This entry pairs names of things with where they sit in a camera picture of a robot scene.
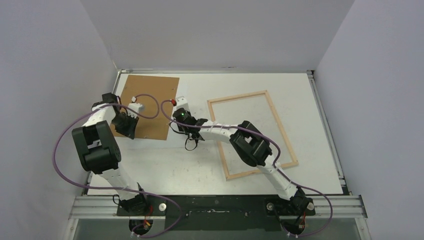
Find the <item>brown frame backing board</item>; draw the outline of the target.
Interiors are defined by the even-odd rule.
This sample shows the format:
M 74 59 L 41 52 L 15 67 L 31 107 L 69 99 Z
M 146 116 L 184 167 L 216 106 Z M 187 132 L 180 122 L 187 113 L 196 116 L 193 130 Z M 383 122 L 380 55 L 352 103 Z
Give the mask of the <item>brown frame backing board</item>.
M 160 110 L 161 102 L 175 99 L 180 79 L 169 76 L 150 76 L 129 74 L 120 76 L 115 94 L 120 96 L 123 105 L 131 103 L 132 98 L 144 105 L 141 112 L 147 119 L 140 117 L 135 128 L 135 139 L 166 140 L 169 133 L 169 120 Z

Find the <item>white photo paper sheet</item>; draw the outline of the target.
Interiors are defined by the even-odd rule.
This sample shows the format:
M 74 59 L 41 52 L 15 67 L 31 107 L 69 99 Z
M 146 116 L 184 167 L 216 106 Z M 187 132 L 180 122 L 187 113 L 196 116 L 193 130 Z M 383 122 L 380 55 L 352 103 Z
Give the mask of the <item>white photo paper sheet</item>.
M 185 150 L 185 137 L 167 140 L 116 139 L 121 154 L 120 166 L 142 188 L 159 195 L 227 194 L 219 151 L 213 141 L 200 142 Z

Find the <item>clear acrylic frame pane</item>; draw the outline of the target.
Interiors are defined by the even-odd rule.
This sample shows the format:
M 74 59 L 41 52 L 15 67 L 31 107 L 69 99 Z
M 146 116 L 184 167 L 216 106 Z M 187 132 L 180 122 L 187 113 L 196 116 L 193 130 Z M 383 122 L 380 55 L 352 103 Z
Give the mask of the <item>clear acrylic frame pane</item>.
M 266 91 L 210 99 L 210 118 L 218 125 L 231 126 L 239 133 L 234 143 L 217 142 L 226 179 L 260 173 L 266 154 L 277 157 L 277 166 L 288 169 L 299 165 L 276 107 Z

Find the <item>light wooden picture frame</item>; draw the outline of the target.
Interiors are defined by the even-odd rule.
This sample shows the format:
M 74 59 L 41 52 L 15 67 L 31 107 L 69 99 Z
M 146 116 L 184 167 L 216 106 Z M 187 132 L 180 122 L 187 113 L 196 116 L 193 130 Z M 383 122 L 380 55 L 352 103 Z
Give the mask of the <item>light wooden picture frame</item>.
M 277 162 L 283 169 L 299 165 L 292 143 L 284 129 L 277 109 L 267 90 L 210 99 L 207 101 L 210 120 L 219 124 L 252 123 L 263 135 L 280 148 Z M 260 170 L 240 160 L 230 144 L 218 142 L 224 175 L 227 181 L 259 174 Z

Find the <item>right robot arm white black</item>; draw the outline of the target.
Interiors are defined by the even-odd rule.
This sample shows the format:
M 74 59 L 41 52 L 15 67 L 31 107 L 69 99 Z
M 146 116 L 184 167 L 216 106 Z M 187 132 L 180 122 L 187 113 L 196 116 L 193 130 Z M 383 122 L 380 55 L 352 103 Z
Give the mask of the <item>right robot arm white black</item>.
M 196 119 L 184 108 L 172 114 L 172 121 L 195 141 L 216 141 L 231 145 L 246 165 L 258 168 L 267 178 L 277 195 L 283 199 L 282 207 L 286 213 L 294 215 L 302 209 L 302 200 L 306 199 L 306 194 L 283 173 L 281 167 L 277 167 L 270 139 L 252 123 L 245 120 L 239 125 L 227 125 L 205 118 Z

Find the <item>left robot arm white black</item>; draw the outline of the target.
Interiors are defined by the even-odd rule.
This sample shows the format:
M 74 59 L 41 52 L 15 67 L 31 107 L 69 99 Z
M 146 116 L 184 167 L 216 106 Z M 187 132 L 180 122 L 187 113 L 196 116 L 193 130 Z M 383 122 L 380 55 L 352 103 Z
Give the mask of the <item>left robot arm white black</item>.
M 141 216 L 149 210 L 149 201 L 141 193 L 141 186 L 120 166 L 122 155 L 111 126 L 117 133 L 133 140 L 139 121 L 137 114 L 144 106 L 131 103 L 127 112 L 121 111 L 118 104 L 117 95 L 103 94 L 102 100 L 93 104 L 93 114 L 71 134 L 82 168 L 105 179 L 116 189 L 121 203 L 129 204 L 131 211 Z

